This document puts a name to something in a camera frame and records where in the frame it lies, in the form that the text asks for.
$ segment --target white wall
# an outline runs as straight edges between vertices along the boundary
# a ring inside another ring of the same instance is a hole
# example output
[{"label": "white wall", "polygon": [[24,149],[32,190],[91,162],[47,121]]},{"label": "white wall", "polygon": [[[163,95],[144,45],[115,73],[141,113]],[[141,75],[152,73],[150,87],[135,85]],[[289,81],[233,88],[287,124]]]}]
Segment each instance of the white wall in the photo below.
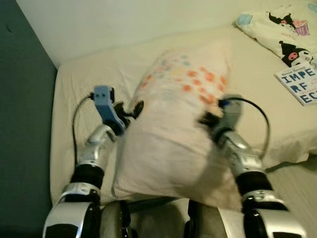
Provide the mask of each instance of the white wall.
[{"label": "white wall", "polygon": [[17,0],[56,66],[118,45],[231,24],[296,0]]}]

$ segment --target gray wall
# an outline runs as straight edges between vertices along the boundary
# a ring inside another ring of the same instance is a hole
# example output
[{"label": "gray wall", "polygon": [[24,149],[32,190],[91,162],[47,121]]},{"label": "gray wall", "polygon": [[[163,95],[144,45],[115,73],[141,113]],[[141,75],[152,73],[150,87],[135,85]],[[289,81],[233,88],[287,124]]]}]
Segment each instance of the gray wall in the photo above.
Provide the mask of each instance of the gray wall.
[{"label": "gray wall", "polygon": [[0,237],[41,237],[51,208],[56,68],[13,0],[0,0]]}]

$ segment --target blanket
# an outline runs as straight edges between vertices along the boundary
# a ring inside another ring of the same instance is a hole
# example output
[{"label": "blanket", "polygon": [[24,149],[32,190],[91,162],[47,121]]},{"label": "blanket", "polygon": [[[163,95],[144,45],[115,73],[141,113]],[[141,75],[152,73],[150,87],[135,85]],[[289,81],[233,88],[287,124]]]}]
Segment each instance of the blanket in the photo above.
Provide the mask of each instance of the blanket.
[{"label": "blanket", "polygon": [[317,68],[317,3],[299,1],[264,12],[244,12],[237,26],[289,67],[305,61]]}]

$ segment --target cartoon character print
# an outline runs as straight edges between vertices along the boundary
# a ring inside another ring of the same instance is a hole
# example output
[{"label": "cartoon character print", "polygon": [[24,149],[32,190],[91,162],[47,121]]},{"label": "cartoon character print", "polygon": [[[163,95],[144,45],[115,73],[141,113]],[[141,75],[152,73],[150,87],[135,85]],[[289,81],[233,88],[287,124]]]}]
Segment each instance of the cartoon character print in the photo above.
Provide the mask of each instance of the cartoon character print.
[{"label": "cartoon character print", "polygon": [[296,27],[293,23],[293,19],[291,18],[291,14],[288,14],[287,16],[283,18],[278,18],[278,17],[272,16],[271,13],[269,13],[268,17],[272,22],[278,25],[281,25],[290,31],[295,31]]},{"label": "cartoon character print", "polygon": [[284,43],[283,41],[280,41],[279,43],[281,44],[282,54],[284,55],[282,60],[289,67],[298,65],[306,61],[311,62],[313,60],[313,56],[308,50],[297,48],[296,46]]},{"label": "cartoon character print", "polygon": [[288,29],[289,31],[300,35],[300,36],[308,36],[309,35],[309,29],[308,29],[308,23],[305,20],[297,20],[297,19],[292,19],[291,14],[289,13],[283,18],[275,17],[272,16],[271,13],[268,14],[269,19]]}]

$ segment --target pillowcase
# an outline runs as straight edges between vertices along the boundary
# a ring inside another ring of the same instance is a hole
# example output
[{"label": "pillowcase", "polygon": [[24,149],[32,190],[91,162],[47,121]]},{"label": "pillowcase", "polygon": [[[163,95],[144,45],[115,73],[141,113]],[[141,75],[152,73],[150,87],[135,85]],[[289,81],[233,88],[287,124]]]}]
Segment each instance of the pillowcase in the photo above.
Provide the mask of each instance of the pillowcase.
[{"label": "pillowcase", "polygon": [[270,12],[245,12],[236,23],[289,67],[308,61],[317,69],[317,3],[302,0]]},{"label": "pillowcase", "polygon": [[223,95],[229,75],[228,42],[175,49],[162,55],[139,85],[144,100],[118,157],[113,191],[130,195],[187,197],[237,208],[233,176],[198,119]]}]

